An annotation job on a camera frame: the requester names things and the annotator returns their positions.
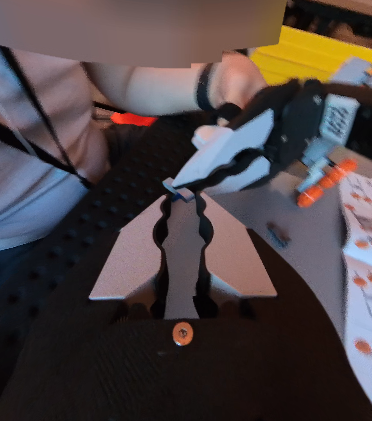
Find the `black wristband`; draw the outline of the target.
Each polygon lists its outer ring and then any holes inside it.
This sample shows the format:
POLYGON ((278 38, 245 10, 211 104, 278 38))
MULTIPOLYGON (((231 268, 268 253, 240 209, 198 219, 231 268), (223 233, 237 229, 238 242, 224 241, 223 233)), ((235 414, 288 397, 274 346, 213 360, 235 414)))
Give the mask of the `black wristband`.
POLYGON ((199 109, 206 112, 216 110, 217 70, 218 63, 205 64, 199 72, 196 84, 195 99, 199 109))

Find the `person's left hand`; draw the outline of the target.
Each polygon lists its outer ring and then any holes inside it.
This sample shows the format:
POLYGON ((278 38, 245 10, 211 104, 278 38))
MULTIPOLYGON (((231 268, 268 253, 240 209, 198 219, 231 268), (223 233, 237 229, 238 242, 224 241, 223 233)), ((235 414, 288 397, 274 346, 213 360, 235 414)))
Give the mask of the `person's left hand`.
POLYGON ((267 86, 252 60, 237 52, 226 52, 210 71, 208 99, 215 109, 225 103, 233 103, 243 109, 267 86))

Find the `person's light shirt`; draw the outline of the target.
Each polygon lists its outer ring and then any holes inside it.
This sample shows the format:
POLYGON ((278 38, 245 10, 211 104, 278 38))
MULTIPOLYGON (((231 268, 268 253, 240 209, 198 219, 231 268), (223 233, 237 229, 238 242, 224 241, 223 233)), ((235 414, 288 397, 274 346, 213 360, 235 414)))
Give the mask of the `person's light shirt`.
MULTIPOLYGON (((108 146, 92 119, 80 62, 13 50, 58 140, 93 185, 109 171, 108 146)), ((0 51, 0 124, 64 162, 49 129, 0 51)), ((76 175, 0 141, 0 250, 45 237, 87 193, 76 175)))

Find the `small grey blue building piece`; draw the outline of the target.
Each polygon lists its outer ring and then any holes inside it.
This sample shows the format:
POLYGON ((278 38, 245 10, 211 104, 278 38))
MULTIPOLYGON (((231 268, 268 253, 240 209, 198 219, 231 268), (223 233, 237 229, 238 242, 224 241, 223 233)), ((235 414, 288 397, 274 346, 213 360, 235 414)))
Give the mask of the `small grey blue building piece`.
POLYGON ((188 190, 187 188, 176 189, 173 187, 173 182, 174 179, 171 177, 162 181, 164 188, 173 195, 173 202, 176 200, 182 200, 185 203, 189 203, 194 200, 195 195, 192 191, 188 190))

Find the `white instruction sheet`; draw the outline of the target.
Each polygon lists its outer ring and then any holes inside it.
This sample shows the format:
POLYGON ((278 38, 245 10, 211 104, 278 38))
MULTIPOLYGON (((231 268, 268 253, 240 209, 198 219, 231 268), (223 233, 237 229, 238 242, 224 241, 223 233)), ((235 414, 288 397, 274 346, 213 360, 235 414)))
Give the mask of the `white instruction sheet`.
POLYGON ((339 185, 347 240, 344 345, 372 403, 372 179, 351 173, 339 185))

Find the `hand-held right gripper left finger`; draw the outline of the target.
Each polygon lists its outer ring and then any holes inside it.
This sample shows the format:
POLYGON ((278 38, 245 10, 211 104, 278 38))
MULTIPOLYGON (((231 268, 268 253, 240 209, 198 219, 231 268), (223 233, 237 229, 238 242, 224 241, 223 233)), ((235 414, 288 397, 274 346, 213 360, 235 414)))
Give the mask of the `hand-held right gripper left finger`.
POLYGON ((163 318, 169 288, 167 256, 171 194, 164 194, 118 234, 88 298, 142 304, 153 318, 163 318))

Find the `small dark building piece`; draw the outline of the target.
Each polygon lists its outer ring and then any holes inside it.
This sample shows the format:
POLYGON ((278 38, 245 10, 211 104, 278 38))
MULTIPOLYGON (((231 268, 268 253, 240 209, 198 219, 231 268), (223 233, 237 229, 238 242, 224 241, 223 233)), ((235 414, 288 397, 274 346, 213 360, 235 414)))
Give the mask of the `small dark building piece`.
POLYGON ((277 247, 287 248, 290 245, 291 239, 281 227, 273 222, 268 222, 266 227, 270 238, 277 247))

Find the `yellow plastic bin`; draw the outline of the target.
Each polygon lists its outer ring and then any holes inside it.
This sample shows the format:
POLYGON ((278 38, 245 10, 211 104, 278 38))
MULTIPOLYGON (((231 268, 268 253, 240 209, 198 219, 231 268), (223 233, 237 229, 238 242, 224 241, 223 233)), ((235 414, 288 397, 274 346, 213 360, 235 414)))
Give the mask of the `yellow plastic bin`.
POLYGON ((257 48, 250 59, 269 85, 289 79, 327 81, 347 60, 372 63, 372 49, 283 26, 279 43, 257 48))

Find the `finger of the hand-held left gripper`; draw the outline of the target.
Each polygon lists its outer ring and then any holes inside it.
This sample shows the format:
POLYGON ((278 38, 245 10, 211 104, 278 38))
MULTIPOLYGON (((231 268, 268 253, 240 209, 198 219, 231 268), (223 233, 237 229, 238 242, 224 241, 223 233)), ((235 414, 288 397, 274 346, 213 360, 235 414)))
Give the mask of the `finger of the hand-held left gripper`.
POLYGON ((209 196, 239 192, 269 174, 271 163, 265 157, 258 157, 248 168, 237 175, 227 176, 219 184, 207 187, 203 192, 209 196))
POLYGON ((173 188, 188 188, 194 182, 206 181, 215 171, 228 166, 239 153, 259 150, 273 126, 274 111, 267 109, 238 129, 217 127, 179 171, 173 180, 173 188))

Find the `black perforated panel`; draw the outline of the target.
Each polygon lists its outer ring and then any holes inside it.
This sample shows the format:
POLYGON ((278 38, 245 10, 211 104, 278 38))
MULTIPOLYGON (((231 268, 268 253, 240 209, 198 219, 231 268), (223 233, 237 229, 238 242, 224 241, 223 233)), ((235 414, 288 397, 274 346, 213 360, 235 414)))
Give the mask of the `black perforated panel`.
POLYGON ((0 288, 0 334, 10 342, 24 337, 43 303, 72 268, 87 263, 91 251, 163 194, 162 181, 174 177, 193 147, 194 130, 207 113, 164 117, 147 129, 98 186, 31 251, 13 278, 0 288))

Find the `person's left forearm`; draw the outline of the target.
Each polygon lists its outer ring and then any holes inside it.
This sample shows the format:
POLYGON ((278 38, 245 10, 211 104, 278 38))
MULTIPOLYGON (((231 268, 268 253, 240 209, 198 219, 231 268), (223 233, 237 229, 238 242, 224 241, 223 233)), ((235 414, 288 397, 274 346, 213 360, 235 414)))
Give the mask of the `person's left forearm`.
POLYGON ((95 88, 116 108, 160 117, 198 111, 197 84, 205 64, 190 68, 152 68, 82 63, 95 88))

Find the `grey orange building-block model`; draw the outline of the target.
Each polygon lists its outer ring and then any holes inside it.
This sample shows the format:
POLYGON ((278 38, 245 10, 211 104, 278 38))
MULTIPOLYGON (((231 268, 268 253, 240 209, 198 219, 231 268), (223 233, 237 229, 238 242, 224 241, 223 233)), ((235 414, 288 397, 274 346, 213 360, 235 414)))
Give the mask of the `grey orange building-block model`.
POLYGON ((308 174, 298 186, 299 207, 309 207, 325 189, 338 184, 357 167, 352 160, 334 163, 330 155, 346 147, 372 160, 372 63, 359 58, 345 62, 324 88, 326 94, 319 133, 305 150, 308 174))

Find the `grey desk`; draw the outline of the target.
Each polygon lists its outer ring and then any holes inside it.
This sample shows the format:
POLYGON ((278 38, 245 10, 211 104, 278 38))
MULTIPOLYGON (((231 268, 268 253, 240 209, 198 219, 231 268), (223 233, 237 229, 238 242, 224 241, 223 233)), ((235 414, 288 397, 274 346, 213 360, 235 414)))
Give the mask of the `grey desk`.
MULTIPOLYGON (((280 256, 293 267, 317 296, 342 338, 345 275, 341 248, 345 228, 339 192, 332 189, 312 207, 300 209, 293 193, 305 175, 305 166, 296 162, 263 187, 213 198, 257 233, 263 246, 273 248, 275 268, 279 268, 280 256), (272 241, 266 227, 268 222, 277 224, 288 234, 291 243, 287 248, 279 248, 272 241)), ((172 202, 167 224, 169 234, 163 243, 169 269, 165 318, 197 319, 193 296, 204 241, 198 233, 195 202, 172 202)))

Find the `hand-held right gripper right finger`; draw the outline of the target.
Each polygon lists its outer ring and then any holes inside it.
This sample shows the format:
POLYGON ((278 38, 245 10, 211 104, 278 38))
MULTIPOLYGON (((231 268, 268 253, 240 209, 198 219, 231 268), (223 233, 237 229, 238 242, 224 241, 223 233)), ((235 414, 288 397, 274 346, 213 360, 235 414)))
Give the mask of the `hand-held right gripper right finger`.
POLYGON ((247 300, 276 298, 247 227, 204 192, 196 195, 201 249, 195 287, 199 318, 217 318, 224 309, 252 317, 247 300))

